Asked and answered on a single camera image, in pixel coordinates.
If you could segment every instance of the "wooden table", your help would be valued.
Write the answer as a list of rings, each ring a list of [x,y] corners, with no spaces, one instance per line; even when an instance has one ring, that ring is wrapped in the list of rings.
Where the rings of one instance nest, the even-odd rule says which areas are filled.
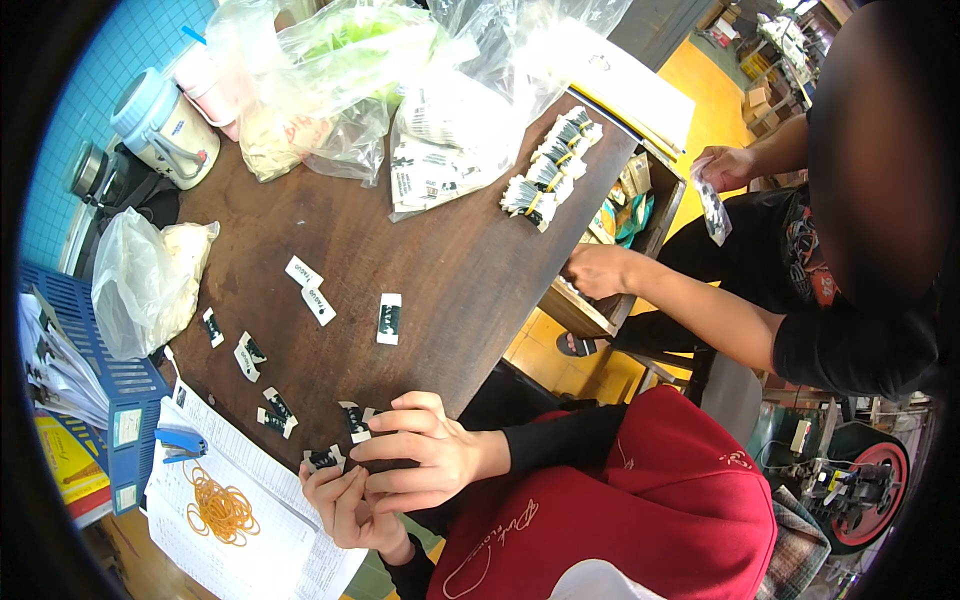
[[[388,161],[375,189],[300,166],[257,183],[237,144],[225,142],[206,179],[181,198],[180,222],[220,221],[201,283],[197,313],[171,343],[183,380],[288,468],[305,449],[351,448],[337,404],[387,409],[411,390],[438,393],[456,417],[490,373],[562,268],[606,197],[636,142],[604,117],[604,137],[586,154],[588,172],[557,210],[546,233],[507,218],[498,201],[507,179],[558,113],[563,96],[532,125],[518,165],[492,185],[391,223]],[[337,316],[325,327],[284,273],[296,254],[324,278],[321,292]],[[375,340],[380,294],[402,294],[399,345]],[[211,348],[201,320],[210,306],[226,340]],[[244,331],[267,356],[256,383],[233,349]],[[299,425],[289,440],[256,422],[276,387]]]

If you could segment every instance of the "plaid fabric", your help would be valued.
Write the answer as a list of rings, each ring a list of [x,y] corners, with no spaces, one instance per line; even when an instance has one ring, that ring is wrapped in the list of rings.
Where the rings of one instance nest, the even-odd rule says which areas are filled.
[[[810,585],[830,553],[830,543],[786,487],[780,486],[772,496],[777,542],[756,600],[792,600]]]

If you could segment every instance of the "red wheel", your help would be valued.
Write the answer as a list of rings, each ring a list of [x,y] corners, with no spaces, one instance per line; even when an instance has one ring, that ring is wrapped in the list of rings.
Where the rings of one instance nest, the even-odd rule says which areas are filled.
[[[897,513],[903,495],[906,492],[906,478],[910,469],[903,448],[890,442],[874,444],[864,450],[853,461],[856,464],[870,463],[873,465],[890,465],[893,467],[894,482],[899,483],[887,493],[879,504],[863,511],[856,522],[841,523],[834,519],[830,526],[833,535],[847,546],[866,545],[874,541],[890,525],[891,519]]]

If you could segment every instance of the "printed form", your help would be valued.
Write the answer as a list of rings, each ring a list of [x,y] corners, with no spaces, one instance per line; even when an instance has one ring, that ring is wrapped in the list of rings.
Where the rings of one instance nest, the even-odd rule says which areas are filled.
[[[343,550],[324,532],[303,497],[296,474],[271,458],[178,380],[173,399],[160,405],[158,427],[199,433],[207,453],[199,460],[163,464],[159,442],[147,484],[150,537],[198,583],[225,600],[337,600],[367,555]],[[199,465],[223,487],[244,494],[260,533],[235,546],[201,536],[186,507],[195,503],[190,479]],[[194,516],[194,524],[200,525]]]

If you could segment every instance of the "person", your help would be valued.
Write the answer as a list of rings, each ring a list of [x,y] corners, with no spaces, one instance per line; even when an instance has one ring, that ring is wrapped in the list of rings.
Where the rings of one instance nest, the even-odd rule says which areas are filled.
[[[334,542],[377,550],[404,600],[756,594],[777,537],[770,488],[676,390],[497,431],[467,431],[435,394],[392,406],[369,426],[397,433],[349,456],[418,467],[302,468],[300,481]],[[446,537],[436,566],[395,512]]]
[[[930,83],[915,81],[902,44],[886,35],[903,10],[872,4],[848,21],[816,108],[749,148],[701,155],[711,159],[703,179],[718,192],[803,168],[809,185],[726,200],[733,228],[720,247],[696,220],[658,260],[617,247],[574,250],[565,271],[581,292],[632,294],[659,309],[627,319],[613,349],[713,348],[845,396],[936,388],[948,357],[938,325],[945,255],[956,244],[946,177],[955,150],[950,121],[938,122],[926,102]],[[583,356],[598,346],[564,334],[558,348]]]

